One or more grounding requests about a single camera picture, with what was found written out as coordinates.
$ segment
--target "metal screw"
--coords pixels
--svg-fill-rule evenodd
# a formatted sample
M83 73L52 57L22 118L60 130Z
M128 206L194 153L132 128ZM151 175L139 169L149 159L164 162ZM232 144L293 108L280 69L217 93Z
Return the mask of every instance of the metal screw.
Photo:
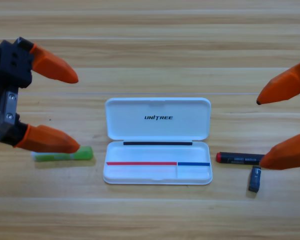
M6 118L11 120L14 119L14 116L11 113L7 113Z
M9 99L11 99L11 100L16 100L16 96L13 95L13 94L10 94L10 95L9 95Z

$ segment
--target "white plastic case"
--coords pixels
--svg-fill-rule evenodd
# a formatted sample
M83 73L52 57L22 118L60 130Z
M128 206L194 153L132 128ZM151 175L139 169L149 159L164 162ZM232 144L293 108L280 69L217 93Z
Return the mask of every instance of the white plastic case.
M103 179L109 184L206 185L213 173L211 104L199 97L112 98Z

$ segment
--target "blue stripe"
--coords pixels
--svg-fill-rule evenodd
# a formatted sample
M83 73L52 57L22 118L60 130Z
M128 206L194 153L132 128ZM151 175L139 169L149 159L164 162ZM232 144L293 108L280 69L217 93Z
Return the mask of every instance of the blue stripe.
M210 166L210 162L178 162L178 166Z

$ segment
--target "table surface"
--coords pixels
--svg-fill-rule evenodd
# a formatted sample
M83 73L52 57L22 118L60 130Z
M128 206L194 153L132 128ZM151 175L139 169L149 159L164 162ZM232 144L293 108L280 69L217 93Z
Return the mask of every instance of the table surface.
M0 240L300 240L300 168L222 165L300 133L300 96L258 106L263 86L300 62L300 0L5 0L0 41L22 36L67 60L79 83L36 73L21 120L92 146L95 160L34 163L0 144ZM113 97L211 101L206 186L110 185L104 103Z

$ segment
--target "green eraser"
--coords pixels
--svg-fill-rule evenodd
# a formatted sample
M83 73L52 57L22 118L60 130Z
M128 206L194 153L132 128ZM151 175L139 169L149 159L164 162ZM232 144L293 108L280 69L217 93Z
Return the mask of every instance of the green eraser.
M51 162L64 160L90 160L94 157L91 146L81 146L75 153L32 152L36 162Z

